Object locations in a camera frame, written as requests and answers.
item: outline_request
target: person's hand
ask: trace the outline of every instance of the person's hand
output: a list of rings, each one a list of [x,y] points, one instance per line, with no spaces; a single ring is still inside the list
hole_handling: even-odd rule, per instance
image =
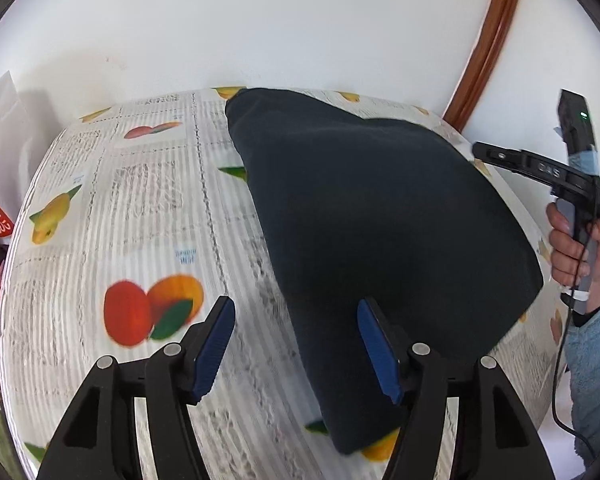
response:
[[[570,228],[567,219],[558,211],[555,203],[551,203],[546,208],[546,216],[549,223],[554,228],[549,233],[549,243],[554,250],[551,253],[551,276],[562,285],[572,286],[573,280],[576,280],[576,268],[578,259],[584,250],[581,243],[573,240],[570,236]],[[576,284],[584,276],[591,275],[591,287],[589,289],[589,301],[587,302],[587,312],[592,312],[600,306],[600,219],[596,220],[591,232],[591,238],[598,242],[598,254],[596,262],[591,269],[586,262],[588,251],[585,251],[584,258],[580,264]]]

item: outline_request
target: folded black cloth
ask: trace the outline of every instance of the folded black cloth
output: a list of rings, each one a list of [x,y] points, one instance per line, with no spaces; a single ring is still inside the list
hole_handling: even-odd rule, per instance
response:
[[[401,420],[358,301],[473,361],[540,291],[534,250],[491,184],[422,126],[267,89],[241,90],[226,116],[325,424],[339,452],[362,449]]]

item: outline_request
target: white paper bag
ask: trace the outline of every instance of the white paper bag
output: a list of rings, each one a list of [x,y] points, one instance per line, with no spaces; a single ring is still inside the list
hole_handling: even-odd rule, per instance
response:
[[[48,141],[27,115],[11,74],[0,78],[0,241],[10,243],[13,225]]]

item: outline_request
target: fuzzy blue sleeve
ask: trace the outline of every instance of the fuzzy blue sleeve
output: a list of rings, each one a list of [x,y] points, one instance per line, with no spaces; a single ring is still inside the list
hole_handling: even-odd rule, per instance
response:
[[[600,453],[600,310],[582,327],[568,327],[565,342],[571,370],[571,416],[573,429],[583,434]],[[592,462],[587,447],[575,440],[575,449],[585,466]]]

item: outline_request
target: fruit print tablecloth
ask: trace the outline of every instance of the fruit print tablecloth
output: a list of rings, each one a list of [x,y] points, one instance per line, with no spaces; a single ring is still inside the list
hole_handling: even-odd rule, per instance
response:
[[[99,356],[151,355],[203,320],[221,294],[236,304],[234,335],[211,393],[190,409],[211,478],[381,478],[394,434],[345,457],[321,423],[227,131],[224,104],[236,91],[202,89],[100,110],[48,150],[16,222],[0,298],[3,396],[29,478]],[[301,92],[363,117],[422,124],[473,160],[469,143],[422,108]],[[474,165],[512,209],[547,280],[493,351],[539,424],[562,331],[558,288],[548,281],[547,246],[527,211],[493,168]],[[155,479],[140,400],[136,412],[144,478]],[[453,453],[453,402],[447,415],[441,478]]]

